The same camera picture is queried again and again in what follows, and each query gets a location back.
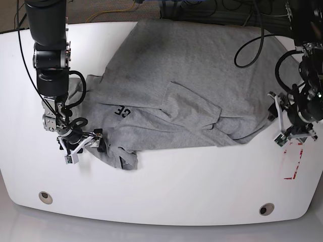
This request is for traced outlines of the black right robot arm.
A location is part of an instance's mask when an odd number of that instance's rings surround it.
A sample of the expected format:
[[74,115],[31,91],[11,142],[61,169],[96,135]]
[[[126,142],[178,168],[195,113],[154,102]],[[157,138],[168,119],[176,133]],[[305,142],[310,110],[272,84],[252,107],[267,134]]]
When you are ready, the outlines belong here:
[[[102,129],[85,132],[88,120],[82,117],[70,120],[71,109],[80,105],[86,96],[86,82],[78,71],[69,67],[70,47],[66,37],[66,1],[25,1],[31,36],[35,41],[33,66],[36,70],[36,92],[44,108],[44,129],[58,133],[60,149],[70,158],[89,145],[103,153],[106,144]],[[69,76],[77,75],[82,84],[78,101],[66,104]]]

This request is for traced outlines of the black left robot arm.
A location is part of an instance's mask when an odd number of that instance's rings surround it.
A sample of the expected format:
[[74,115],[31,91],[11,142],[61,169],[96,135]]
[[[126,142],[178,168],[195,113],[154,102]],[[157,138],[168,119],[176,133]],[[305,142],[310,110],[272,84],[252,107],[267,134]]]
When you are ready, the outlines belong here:
[[[289,134],[309,134],[313,122],[322,120],[322,1],[287,1],[286,10],[291,24],[295,49],[278,60],[275,76],[279,85],[292,95],[294,103],[285,107],[291,127]],[[302,54],[300,86],[286,86],[280,78],[281,63],[289,56]]]

